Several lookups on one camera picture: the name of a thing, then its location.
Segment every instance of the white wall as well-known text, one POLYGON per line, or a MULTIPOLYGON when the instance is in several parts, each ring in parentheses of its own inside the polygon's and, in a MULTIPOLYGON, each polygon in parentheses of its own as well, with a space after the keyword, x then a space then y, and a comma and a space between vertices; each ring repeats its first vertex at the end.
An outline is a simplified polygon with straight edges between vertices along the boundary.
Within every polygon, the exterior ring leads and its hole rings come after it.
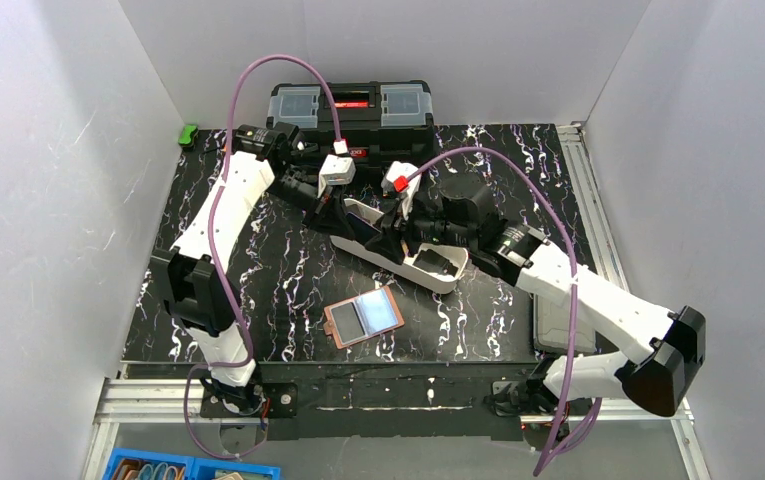
POLYGON ((765 2, 654 0, 588 124, 637 293, 706 314, 715 478, 765 478, 765 2))
POLYGON ((119 4, 0 0, 0 478, 77 478, 178 158, 119 4))
MULTIPOLYGON (((584 120, 649 2, 120 0, 182 118, 219 128, 238 75, 269 53, 329 81, 426 80, 442 124, 584 120)), ((263 67, 237 120, 263 123, 276 84, 309 81, 263 67)))

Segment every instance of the green object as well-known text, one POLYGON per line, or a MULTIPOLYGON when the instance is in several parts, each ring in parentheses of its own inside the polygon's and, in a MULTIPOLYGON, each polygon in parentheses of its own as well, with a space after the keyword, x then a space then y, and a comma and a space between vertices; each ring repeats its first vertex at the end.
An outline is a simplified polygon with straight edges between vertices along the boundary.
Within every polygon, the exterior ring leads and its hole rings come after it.
POLYGON ((192 147, 197 132, 199 132, 199 127, 196 125, 185 125, 185 128, 182 129, 182 135, 179 136, 179 145, 183 148, 192 147))

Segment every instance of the red label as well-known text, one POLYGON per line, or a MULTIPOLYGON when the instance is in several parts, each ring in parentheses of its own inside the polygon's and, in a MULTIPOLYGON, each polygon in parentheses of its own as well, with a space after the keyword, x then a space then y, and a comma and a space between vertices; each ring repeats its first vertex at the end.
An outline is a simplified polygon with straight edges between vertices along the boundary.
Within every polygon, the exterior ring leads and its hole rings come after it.
POLYGON ((335 102, 335 108, 367 108, 368 102, 335 102))

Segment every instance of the white connector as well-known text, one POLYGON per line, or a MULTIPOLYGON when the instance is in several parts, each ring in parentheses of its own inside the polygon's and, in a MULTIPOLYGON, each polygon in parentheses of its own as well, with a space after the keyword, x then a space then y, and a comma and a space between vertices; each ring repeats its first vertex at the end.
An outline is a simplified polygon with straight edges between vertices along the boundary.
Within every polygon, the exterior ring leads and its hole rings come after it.
POLYGON ((350 149, 347 148, 346 140, 341 140, 339 142, 333 143, 332 148, 335 149, 335 155, 346 155, 350 152, 350 149))
POLYGON ((329 185, 348 185, 354 176, 355 162, 352 157, 327 156, 317 174, 317 197, 320 198, 329 185))
MULTIPOLYGON (((396 190, 394 182, 400 177, 408 177, 412 173, 417 171, 417 167, 410 163, 394 162, 391 164, 391 168, 385 173, 385 178, 382 179, 382 188, 385 190, 396 190)), ((411 203, 414 199, 414 194, 417 193, 417 189, 420 187, 420 177, 415 178, 408 184, 403 192, 400 193, 400 198, 403 199, 400 203, 401 213, 403 218, 408 219, 408 215, 411 212, 411 203)))

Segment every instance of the red connector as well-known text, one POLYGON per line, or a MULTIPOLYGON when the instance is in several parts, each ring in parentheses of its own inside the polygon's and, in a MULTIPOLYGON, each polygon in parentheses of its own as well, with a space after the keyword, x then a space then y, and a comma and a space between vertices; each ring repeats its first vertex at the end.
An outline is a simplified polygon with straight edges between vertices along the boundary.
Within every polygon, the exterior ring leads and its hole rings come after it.
POLYGON ((397 193, 402 192, 403 190, 408 188, 408 180, 406 180, 406 177, 400 175, 397 177, 396 180, 394 180, 394 188, 397 190, 397 193))

